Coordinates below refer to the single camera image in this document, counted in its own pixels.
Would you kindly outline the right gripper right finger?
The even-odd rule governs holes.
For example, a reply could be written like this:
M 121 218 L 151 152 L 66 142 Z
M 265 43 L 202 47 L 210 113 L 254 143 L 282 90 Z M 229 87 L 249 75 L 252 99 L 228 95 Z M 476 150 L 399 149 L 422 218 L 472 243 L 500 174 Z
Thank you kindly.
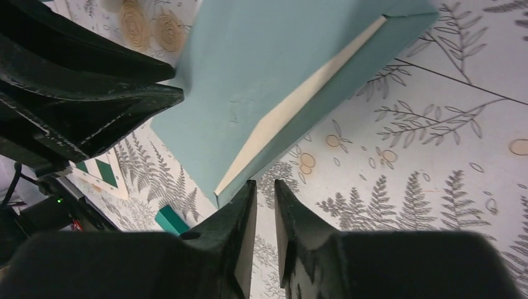
M 479 234 L 340 231 L 275 186 L 280 286 L 287 298 L 520 298 Z

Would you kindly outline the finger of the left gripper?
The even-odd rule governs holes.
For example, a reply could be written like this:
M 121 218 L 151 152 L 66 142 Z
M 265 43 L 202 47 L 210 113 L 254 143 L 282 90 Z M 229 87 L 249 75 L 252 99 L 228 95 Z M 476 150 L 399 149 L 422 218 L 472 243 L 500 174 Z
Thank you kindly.
M 162 85 L 79 100 L 2 84 L 1 155 L 20 163 L 80 162 L 183 99 L 180 88 Z
M 1 1 L 1 87 L 139 89 L 174 67 L 127 49 L 54 13 L 40 1 Z

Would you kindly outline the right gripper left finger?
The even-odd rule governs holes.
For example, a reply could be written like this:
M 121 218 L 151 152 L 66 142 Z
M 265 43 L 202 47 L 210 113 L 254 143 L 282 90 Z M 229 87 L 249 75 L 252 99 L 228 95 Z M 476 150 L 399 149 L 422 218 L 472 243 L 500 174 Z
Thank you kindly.
M 2 298 L 248 298 L 257 186 L 181 235 L 46 232 L 31 237 L 1 279 Z

